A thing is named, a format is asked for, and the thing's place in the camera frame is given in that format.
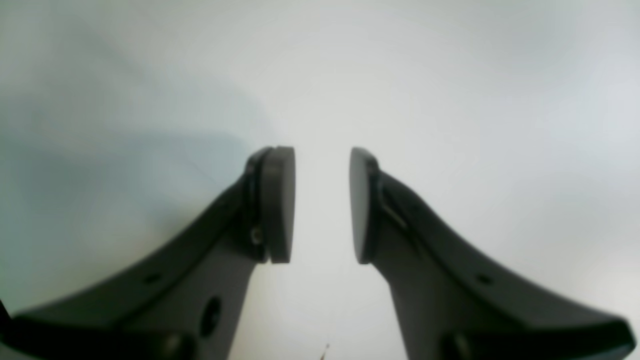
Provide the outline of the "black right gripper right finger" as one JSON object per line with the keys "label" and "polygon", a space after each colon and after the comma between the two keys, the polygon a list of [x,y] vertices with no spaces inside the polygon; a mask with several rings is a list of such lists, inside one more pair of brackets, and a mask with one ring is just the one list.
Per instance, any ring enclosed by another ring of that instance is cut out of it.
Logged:
{"label": "black right gripper right finger", "polygon": [[624,317],[494,261],[359,146],[349,189],[356,259],[386,280],[410,360],[623,360],[636,348]]}

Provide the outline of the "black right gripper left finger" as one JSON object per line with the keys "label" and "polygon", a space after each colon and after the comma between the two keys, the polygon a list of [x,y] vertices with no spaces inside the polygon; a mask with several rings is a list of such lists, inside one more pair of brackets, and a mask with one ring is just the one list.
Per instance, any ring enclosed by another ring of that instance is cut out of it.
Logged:
{"label": "black right gripper left finger", "polygon": [[295,150],[266,146],[185,230],[107,280],[10,316],[3,360],[225,360],[259,264],[291,260]]}

